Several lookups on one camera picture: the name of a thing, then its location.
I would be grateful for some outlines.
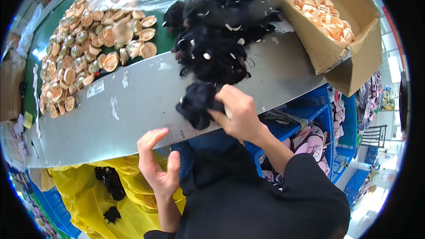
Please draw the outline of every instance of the peach plastic part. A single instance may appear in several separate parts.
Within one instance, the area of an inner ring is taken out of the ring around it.
[[[340,14],[331,0],[290,0],[290,2],[335,44],[345,47],[353,41],[354,34],[350,24],[339,19]]]

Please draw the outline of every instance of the hand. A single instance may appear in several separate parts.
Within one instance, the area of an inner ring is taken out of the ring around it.
[[[167,171],[164,172],[153,158],[152,149],[158,141],[168,134],[168,128],[148,131],[137,141],[139,151],[139,170],[151,185],[158,198],[172,198],[178,189],[180,170],[180,153],[172,151],[168,155]]]
[[[223,127],[226,134],[258,145],[264,131],[268,131],[257,116],[254,99],[239,89],[224,85],[215,95],[232,113],[231,119],[221,112],[208,110],[212,117]]]

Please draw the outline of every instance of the gray metal panel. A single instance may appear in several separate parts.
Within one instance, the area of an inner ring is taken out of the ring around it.
[[[252,77],[236,87],[254,97],[258,114],[326,83],[323,76],[315,75],[295,33],[268,35],[265,41],[251,45],[248,57],[255,61],[255,67],[248,67]],[[170,129],[156,148],[218,129],[213,123],[205,130],[194,130],[175,110],[186,87],[195,80],[193,73],[181,79],[180,69],[168,52],[97,80],[91,86],[103,81],[104,91],[91,98],[87,98],[89,87],[82,89],[76,93],[78,108],[57,119],[49,114],[40,118],[40,140],[35,125],[25,132],[30,152],[28,167],[73,165],[131,155],[137,153],[137,140],[151,129]],[[127,88],[124,77],[128,79]],[[119,120],[113,117],[114,97]],[[29,147],[31,139],[39,158]]]

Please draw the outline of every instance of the worker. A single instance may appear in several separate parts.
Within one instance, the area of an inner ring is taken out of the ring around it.
[[[224,85],[215,99],[232,113],[228,118],[209,110],[234,140],[225,151],[179,147],[168,156],[164,172],[152,149],[169,130],[149,131],[137,142],[139,168],[155,194],[162,230],[149,231],[144,238],[342,239],[350,219],[347,198],[311,154],[294,155],[275,138],[258,119],[253,98],[239,89]],[[248,151],[236,139],[263,149],[284,177],[282,191],[258,176]],[[227,142],[214,139],[215,145]],[[173,200],[179,184],[187,197],[183,215]]]

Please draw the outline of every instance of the black shirt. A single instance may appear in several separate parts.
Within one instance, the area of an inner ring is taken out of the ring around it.
[[[239,145],[232,153],[241,151],[247,152]],[[282,191],[241,163],[227,171],[216,165],[214,179],[202,182],[197,176],[204,162],[193,168],[197,189],[187,197],[177,233],[150,231],[145,239],[343,238],[348,230],[347,198],[310,154],[290,159]]]

